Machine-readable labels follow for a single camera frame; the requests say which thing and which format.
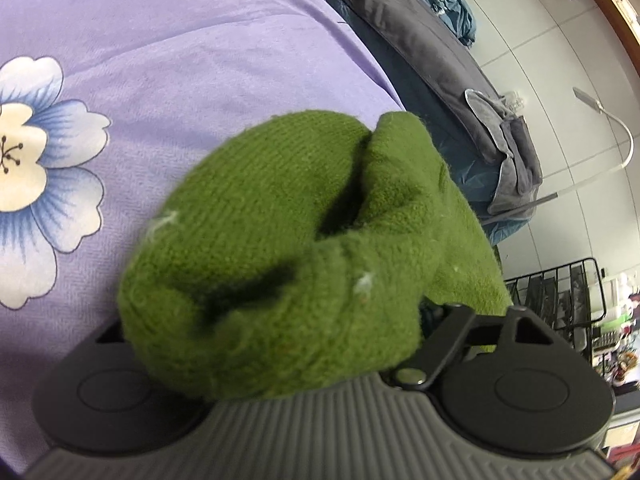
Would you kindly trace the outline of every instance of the green wool item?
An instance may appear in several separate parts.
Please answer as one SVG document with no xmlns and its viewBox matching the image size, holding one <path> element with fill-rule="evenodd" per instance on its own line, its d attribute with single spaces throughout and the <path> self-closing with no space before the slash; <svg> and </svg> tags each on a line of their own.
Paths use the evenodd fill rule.
<svg viewBox="0 0 640 480">
<path fill-rule="evenodd" d="M 175 189 L 124 273 L 127 340 L 191 397 L 279 397 L 409 357 L 418 304 L 511 304 L 478 220 L 415 116 L 273 118 Z"/>
</svg>

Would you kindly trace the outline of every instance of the gray ribbed surface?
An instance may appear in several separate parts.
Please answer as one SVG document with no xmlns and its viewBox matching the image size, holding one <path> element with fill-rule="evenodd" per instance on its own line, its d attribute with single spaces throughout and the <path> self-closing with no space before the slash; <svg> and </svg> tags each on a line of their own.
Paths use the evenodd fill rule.
<svg viewBox="0 0 640 480">
<path fill-rule="evenodd" d="M 377 374 L 290 399 L 221 402 L 180 442 L 97 459 L 54 450 L 28 480 L 608 480 L 592 452 L 525 462 L 475 448 L 428 397 Z"/>
</svg>

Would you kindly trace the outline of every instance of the gray fabric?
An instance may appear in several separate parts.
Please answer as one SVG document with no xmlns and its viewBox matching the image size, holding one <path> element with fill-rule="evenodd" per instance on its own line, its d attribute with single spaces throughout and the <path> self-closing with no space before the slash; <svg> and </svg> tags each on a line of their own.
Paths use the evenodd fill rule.
<svg viewBox="0 0 640 480">
<path fill-rule="evenodd" d="M 488 142 L 494 144 L 504 159 L 487 212 L 497 215 L 533 202 L 542 183 L 542 172 L 524 118 L 476 90 L 466 90 L 465 96 L 470 109 L 486 127 Z M 535 208 L 531 208 L 514 219 L 529 219 L 534 212 Z"/>
<path fill-rule="evenodd" d="M 465 90 L 497 100 L 498 94 L 469 51 L 422 0 L 347 0 L 388 41 L 461 121 L 482 158 L 500 164 L 504 155 L 470 110 Z"/>
</svg>

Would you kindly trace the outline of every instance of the blue and white flower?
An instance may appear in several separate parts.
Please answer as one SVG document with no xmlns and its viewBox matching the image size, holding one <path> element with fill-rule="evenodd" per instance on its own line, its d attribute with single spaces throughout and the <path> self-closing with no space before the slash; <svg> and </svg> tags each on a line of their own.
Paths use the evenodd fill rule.
<svg viewBox="0 0 640 480">
<path fill-rule="evenodd" d="M 62 69 L 51 57 L 0 68 L 0 303 L 20 308 L 56 283 L 69 253 L 102 224 L 100 180 L 78 168 L 107 143 L 107 117 L 82 101 L 56 103 Z"/>
</svg>

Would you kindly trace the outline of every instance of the purple bedsheet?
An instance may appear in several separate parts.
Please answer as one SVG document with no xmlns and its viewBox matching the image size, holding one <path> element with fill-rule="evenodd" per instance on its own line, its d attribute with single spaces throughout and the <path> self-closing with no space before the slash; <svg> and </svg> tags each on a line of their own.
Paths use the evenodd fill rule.
<svg viewBox="0 0 640 480">
<path fill-rule="evenodd" d="M 0 66 L 0 456 L 23 470 L 36 382 L 195 163 L 277 114 L 402 106 L 323 0 L 0 0 Z"/>
</svg>

